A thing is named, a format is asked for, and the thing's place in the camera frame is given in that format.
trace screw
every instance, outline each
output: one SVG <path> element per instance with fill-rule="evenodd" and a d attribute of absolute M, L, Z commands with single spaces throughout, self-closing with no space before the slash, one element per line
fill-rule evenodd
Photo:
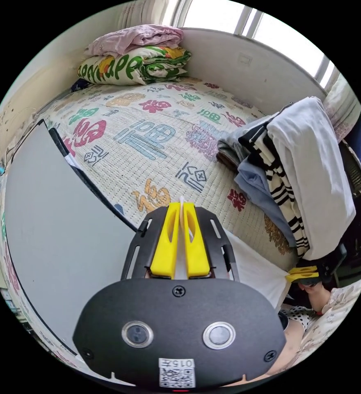
<path fill-rule="evenodd" d="M 183 297 L 186 294 L 186 289 L 183 286 L 175 286 L 172 289 L 172 294 L 175 297 Z"/>
<path fill-rule="evenodd" d="M 83 355 L 85 356 L 86 359 L 92 360 L 94 358 L 93 352 L 89 349 L 83 349 L 82 350 Z"/>
<path fill-rule="evenodd" d="M 265 356 L 264 356 L 264 361 L 265 362 L 271 362 L 272 360 L 275 359 L 277 355 L 276 350 L 271 350 L 270 352 L 268 352 Z"/>

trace camera lens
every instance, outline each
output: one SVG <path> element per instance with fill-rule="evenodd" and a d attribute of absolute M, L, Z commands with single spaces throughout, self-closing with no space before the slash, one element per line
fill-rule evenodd
<path fill-rule="evenodd" d="M 131 321 L 123 327 L 122 338 L 131 347 L 145 348 L 153 341 L 153 331 L 141 321 Z"/>
<path fill-rule="evenodd" d="M 204 344 L 213 350 L 220 350 L 230 346 L 235 339 L 235 329 L 226 322 L 210 324 L 204 331 Z"/>

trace light blue shirt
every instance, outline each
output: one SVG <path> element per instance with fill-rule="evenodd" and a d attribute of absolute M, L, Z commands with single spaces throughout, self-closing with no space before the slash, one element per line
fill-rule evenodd
<path fill-rule="evenodd" d="M 295 238 L 289 224 L 283 216 L 279 205 L 274 201 L 267 181 L 265 171 L 244 159 L 238 167 L 235 182 L 245 192 L 249 200 L 257 205 L 279 228 L 288 241 L 290 247 L 295 247 Z"/>

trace bedspread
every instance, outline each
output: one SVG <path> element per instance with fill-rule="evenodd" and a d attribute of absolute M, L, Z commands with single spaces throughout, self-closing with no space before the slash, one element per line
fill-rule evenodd
<path fill-rule="evenodd" d="M 182 195 L 214 212 L 224 228 L 289 270 L 295 252 L 238 189 L 235 174 L 216 159 L 222 135 L 261 116 L 231 93 L 189 77 L 121 91 L 94 85 L 55 101 L 41 115 L 133 225 Z"/>

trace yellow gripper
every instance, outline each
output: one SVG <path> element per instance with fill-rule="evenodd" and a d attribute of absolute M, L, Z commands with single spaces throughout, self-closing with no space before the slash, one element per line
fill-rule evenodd
<path fill-rule="evenodd" d="M 170 203 L 150 266 L 152 275 L 174 279 L 181 203 Z M 210 265 L 193 203 L 183 204 L 185 256 L 188 279 L 206 277 Z"/>
<path fill-rule="evenodd" d="M 301 282 L 303 279 L 318 278 L 317 266 L 292 268 L 286 276 L 289 282 Z"/>

